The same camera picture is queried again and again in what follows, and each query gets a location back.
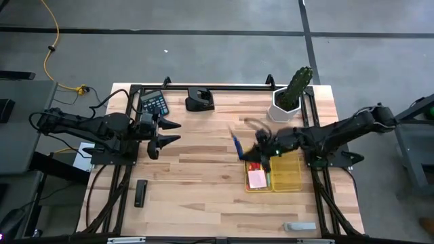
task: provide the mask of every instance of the calculator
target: calculator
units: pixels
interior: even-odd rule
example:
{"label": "calculator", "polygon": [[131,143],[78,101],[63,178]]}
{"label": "calculator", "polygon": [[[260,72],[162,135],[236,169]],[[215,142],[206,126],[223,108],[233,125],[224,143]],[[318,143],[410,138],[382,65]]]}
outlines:
{"label": "calculator", "polygon": [[146,92],[140,97],[142,100],[142,109],[144,112],[153,113],[155,107],[160,107],[161,116],[166,116],[169,114],[169,108],[163,97],[161,90],[154,90]]}

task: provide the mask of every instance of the concrete floor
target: concrete floor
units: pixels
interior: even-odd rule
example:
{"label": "concrete floor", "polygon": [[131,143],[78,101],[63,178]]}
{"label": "concrete floor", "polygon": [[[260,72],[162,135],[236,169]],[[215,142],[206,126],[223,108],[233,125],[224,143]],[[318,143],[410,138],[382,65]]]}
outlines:
{"label": "concrete floor", "polygon": [[[311,31],[342,33],[434,33],[430,0],[304,0]],[[297,0],[47,0],[61,27],[163,30],[303,31]],[[12,0],[0,26],[53,27],[36,0]],[[28,70],[47,79],[42,62],[54,34],[0,33],[0,69]],[[340,118],[382,102],[394,113],[433,93],[434,39],[313,38],[321,84],[331,85]],[[50,59],[60,83],[86,84],[105,97],[114,82],[264,83],[267,74],[287,83],[309,65],[304,37],[203,35],[61,35]],[[74,94],[57,93],[72,101]],[[69,113],[90,115],[93,95]],[[79,140],[63,138],[73,145]],[[420,241],[432,238],[418,225],[434,217],[434,198],[397,200],[408,177],[394,134],[366,135],[349,144],[365,156],[354,167],[366,233],[372,237]],[[64,148],[42,137],[38,150]]]}

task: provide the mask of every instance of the yellow tray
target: yellow tray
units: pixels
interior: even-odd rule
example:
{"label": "yellow tray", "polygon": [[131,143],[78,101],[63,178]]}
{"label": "yellow tray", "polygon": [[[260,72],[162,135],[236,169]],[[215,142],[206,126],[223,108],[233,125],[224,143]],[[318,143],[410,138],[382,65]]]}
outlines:
{"label": "yellow tray", "polygon": [[288,152],[282,157],[270,158],[270,186],[250,189],[247,172],[249,162],[244,163],[245,191],[247,192],[292,192],[302,189],[300,159],[298,152]]}

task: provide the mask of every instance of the black line on floor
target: black line on floor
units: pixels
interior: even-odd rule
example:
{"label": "black line on floor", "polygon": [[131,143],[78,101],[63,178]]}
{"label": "black line on floor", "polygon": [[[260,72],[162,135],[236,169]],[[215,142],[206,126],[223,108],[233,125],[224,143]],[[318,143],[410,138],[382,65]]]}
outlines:
{"label": "black line on floor", "polygon": [[311,37],[311,29],[309,28],[309,21],[307,20],[306,6],[304,6],[304,0],[298,0],[300,6],[301,22],[304,30],[304,40],[306,41],[307,58],[309,59],[309,65],[313,69],[313,85],[321,85],[319,81],[319,73],[317,67],[317,61],[315,59],[315,52],[313,51],[313,43]]}
{"label": "black line on floor", "polygon": [[[9,33],[56,33],[55,28],[0,26],[0,32]],[[64,34],[103,34],[103,35],[234,35],[265,37],[302,37],[303,31],[273,30],[134,30],[110,28],[61,28]],[[311,37],[335,38],[396,38],[396,39],[434,39],[434,33],[336,33],[309,31]]]}
{"label": "black line on floor", "polygon": [[434,33],[334,33],[311,32],[312,37],[338,37],[338,38],[401,38],[401,39],[432,39]]}
{"label": "black line on floor", "polygon": [[[11,33],[56,33],[55,28],[0,26],[0,32]],[[99,28],[61,28],[62,34],[103,34],[103,35],[222,35],[222,36],[265,36],[302,37],[302,31],[267,30],[129,30]]]}

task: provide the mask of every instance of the pink sticky note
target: pink sticky note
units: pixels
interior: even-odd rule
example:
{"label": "pink sticky note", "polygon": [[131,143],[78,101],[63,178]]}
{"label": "pink sticky note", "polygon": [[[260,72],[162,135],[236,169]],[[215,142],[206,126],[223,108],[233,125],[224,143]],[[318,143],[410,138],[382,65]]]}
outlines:
{"label": "pink sticky note", "polygon": [[263,170],[251,170],[248,172],[250,188],[267,187],[265,173]]}

